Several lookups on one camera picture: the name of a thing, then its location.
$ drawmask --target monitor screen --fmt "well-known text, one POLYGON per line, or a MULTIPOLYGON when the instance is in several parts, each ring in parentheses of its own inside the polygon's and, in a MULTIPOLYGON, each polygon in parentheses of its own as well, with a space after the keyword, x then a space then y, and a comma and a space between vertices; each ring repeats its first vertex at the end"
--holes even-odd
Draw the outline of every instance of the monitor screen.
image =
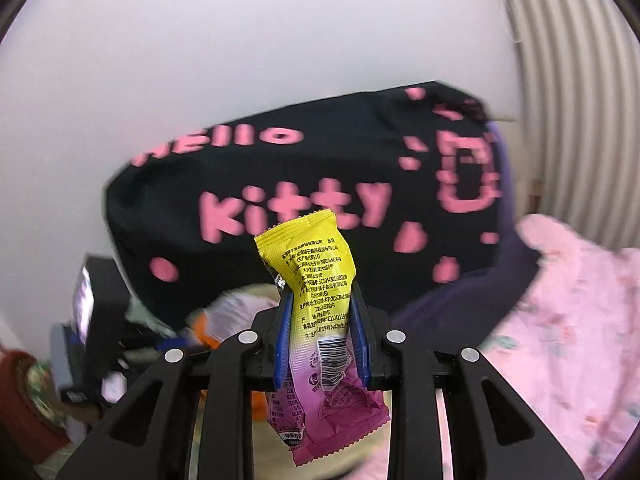
POLYGON ((94 310, 94 293, 91 289, 91 280, 86 267, 82 268, 76 285, 74 295, 74 328, 82 344, 86 344, 86 336, 89 331, 89 322, 94 310))

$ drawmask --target purple fabric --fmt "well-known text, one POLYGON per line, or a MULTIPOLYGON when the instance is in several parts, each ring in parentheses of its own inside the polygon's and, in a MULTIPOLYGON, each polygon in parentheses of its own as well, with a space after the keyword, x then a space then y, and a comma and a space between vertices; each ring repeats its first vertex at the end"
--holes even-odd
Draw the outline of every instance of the purple fabric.
POLYGON ((498 214, 498 232, 503 234, 507 233, 515 222, 513 213, 515 208, 513 172, 511 171, 511 163, 509 162, 509 152, 504 142, 504 136, 500 133, 500 128, 498 128, 498 125, 494 121, 487 124, 489 124, 489 128, 498 139, 498 152, 500 153, 500 191, 502 192, 500 213, 498 214))
POLYGON ((441 352, 478 346, 507 316, 538 272, 540 253, 528 247, 514 229, 513 181, 504 137, 494 122, 488 124, 498 139, 501 161, 500 245, 495 265, 428 292, 392 317, 396 327, 441 352))

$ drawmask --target pink cloth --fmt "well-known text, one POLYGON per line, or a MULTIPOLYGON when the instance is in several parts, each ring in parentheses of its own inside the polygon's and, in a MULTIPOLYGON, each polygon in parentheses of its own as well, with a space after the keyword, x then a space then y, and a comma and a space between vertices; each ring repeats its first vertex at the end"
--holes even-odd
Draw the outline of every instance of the pink cloth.
MULTIPOLYGON (((542 268, 481 351, 595 480, 640 420, 640 251, 614 254, 543 215, 518 230, 542 268)), ((440 431, 450 480, 446 425, 440 431)), ((348 479, 386 478, 387 459, 388 444, 348 479)))

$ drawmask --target yellow snack packet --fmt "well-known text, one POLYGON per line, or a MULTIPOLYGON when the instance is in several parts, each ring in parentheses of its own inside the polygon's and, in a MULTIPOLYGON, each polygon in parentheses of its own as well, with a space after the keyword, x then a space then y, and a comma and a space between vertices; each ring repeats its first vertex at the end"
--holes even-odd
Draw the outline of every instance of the yellow snack packet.
POLYGON ((293 293, 289 372, 268 394, 268 421, 297 465, 361 439, 389 420, 382 392, 362 386, 348 338, 351 251, 325 209, 255 238, 260 256, 293 293))

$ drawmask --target food wrapper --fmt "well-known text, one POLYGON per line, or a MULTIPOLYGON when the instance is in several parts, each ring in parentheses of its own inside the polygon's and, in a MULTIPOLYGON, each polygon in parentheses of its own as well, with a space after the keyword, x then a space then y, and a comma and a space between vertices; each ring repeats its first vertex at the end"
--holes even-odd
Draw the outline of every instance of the food wrapper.
MULTIPOLYGON (((227 291, 194 317, 193 335, 210 348, 218 348, 225 339, 249 330, 258 312, 277 306, 276 298, 279 298, 276 287, 265 283, 227 291)), ((251 392, 251 414, 252 420, 266 419, 264 393, 251 392)))
POLYGON ((327 209, 255 239, 265 263, 293 292, 289 370, 268 394, 268 421, 296 465, 350 446, 389 420, 382 392, 358 378, 348 335, 356 274, 347 242, 327 209))

